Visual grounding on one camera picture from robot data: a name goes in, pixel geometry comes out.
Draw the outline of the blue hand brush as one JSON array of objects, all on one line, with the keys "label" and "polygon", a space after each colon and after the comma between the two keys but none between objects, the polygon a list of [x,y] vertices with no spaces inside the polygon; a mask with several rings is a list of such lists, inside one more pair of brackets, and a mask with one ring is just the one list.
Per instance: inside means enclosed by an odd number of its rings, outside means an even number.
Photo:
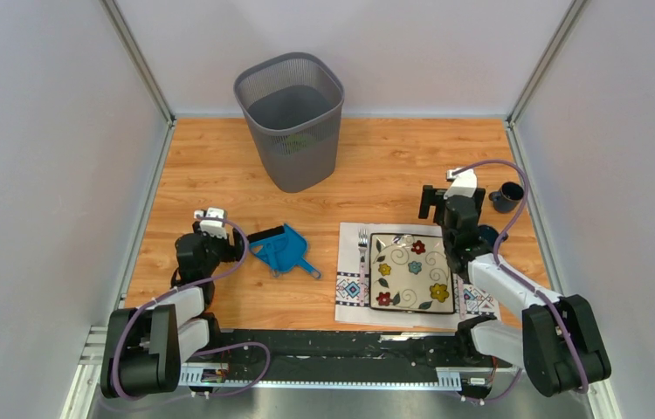
[{"label": "blue hand brush", "polygon": [[283,238],[284,234],[285,228],[281,225],[246,236],[251,254],[265,263],[269,268],[269,272],[275,278],[282,273],[277,258],[277,253],[279,252],[279,244],[277,242]]}]

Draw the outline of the blue dustpan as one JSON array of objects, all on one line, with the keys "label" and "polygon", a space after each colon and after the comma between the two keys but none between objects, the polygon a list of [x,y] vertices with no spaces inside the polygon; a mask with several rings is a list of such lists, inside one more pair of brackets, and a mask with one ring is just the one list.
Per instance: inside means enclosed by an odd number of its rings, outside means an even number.
[{"label": "blue dustpan", "polygon": [[279,244],[277,258],[282,270],[282,273],[279,276],[287,274],[292,271],[294,267],[299,267],[310,277],[317,280],[321,279],[321,272],[306,260],[308,250],[307,240],[287,223],[282,225],[285,228],[285,234],[283,235],[283,238],[277,242],[277,244]]}]

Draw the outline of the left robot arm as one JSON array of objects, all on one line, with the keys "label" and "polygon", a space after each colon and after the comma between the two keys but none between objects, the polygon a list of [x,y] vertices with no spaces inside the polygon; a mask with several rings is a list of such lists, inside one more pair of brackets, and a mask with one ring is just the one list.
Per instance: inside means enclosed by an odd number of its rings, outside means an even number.
[{"label": "left robot arm", "polygon": [[182,365],[197,356],[212,362],[224,338],[209,307],[212,281],[222,263],[238,268],[246,253],[243,231],[205,218],[175,241],[177,267],[170,289],[136,308],[117,309],[108,320],[100,391],[107,399],[135,400],[178,386]]}]

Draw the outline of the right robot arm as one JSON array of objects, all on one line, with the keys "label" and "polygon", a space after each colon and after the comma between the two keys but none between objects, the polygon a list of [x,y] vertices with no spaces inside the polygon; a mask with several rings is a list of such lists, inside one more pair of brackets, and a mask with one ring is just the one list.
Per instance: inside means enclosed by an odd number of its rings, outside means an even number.
[{"label": "right robot arm", "polygon": [[441,229],[450,272],[518,311],[521,320],[520,329],[491,314],[461,321],[458,359],[469,366],[491,357],[506,361],[524,370],[546,397],[584,392],[591,383],[609,379],[610,358],[589,301],[541,287],[494,254],[479,232],[485,195],[482,188],[470,196],[452,196],[425,185],[419,204],[419,218],[432,218]]}]

